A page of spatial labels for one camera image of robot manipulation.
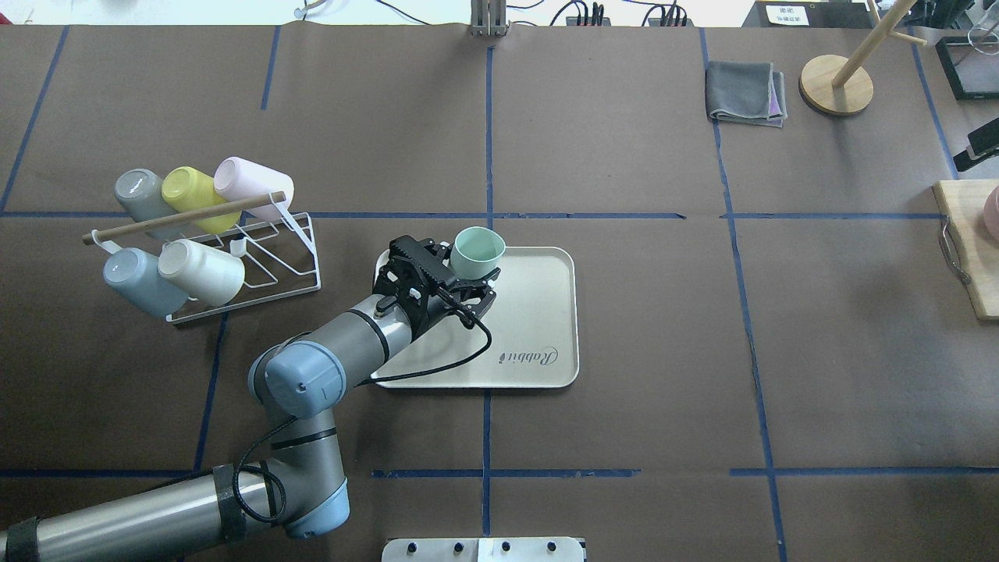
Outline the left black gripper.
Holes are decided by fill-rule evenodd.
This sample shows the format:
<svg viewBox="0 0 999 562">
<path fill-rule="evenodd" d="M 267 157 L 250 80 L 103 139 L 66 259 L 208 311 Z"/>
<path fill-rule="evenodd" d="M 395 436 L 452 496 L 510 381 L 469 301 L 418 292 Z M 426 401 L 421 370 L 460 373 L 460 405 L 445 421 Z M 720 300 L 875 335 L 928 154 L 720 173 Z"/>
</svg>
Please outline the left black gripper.
<svg viewBox="0 0 999 562">
<path fill-rule="evenodd" d="M 465 328 L 474 327 L 496 299 L 500 268 L 479 279 L 458 279 L 449 267 L 452 248 L 446 241 L 417 240 L 403 235 L 389 242 L 386 265 L 379 268 L 372 293 L 379 296 L 375 316 L 402 309 L 409 320 L 411 341 L 418 340 L 445 317 L 456 315 Z"/>
</svg>

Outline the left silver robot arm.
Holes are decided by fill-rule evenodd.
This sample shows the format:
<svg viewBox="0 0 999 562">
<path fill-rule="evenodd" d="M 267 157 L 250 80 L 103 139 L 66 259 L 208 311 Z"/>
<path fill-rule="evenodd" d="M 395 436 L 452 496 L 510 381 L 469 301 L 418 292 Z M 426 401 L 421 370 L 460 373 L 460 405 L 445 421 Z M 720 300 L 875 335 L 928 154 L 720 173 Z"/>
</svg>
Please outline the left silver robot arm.
<svg viewBox="0 0 999 562">
<path fill-rule="evenodd" d="M 484 328 L 496 298 L 496 259 L 474 272 L 458 242 L 389 242 L 372 294 L 314 331 L 262 354 L 247 374 L 270 458 L 238 461 L 119 500 L 2 533 L 4 561 L 163 561 L 282 527 L 304 539 L 350 514 L 334 406 L 446 317 Z"/>
</svg>

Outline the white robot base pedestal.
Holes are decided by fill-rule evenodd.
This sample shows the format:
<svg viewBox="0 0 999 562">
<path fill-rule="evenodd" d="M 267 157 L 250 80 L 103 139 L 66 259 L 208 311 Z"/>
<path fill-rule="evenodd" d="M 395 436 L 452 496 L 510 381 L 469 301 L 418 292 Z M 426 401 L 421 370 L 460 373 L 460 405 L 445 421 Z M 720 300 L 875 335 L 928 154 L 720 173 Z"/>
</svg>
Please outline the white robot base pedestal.
<svg viewBox="0 0 999 562">
<path fill-rule="evenodd" d="M 570 536 L 399 538 L 382 561 L 586 561 L 584 539 Z"/>
</svg>

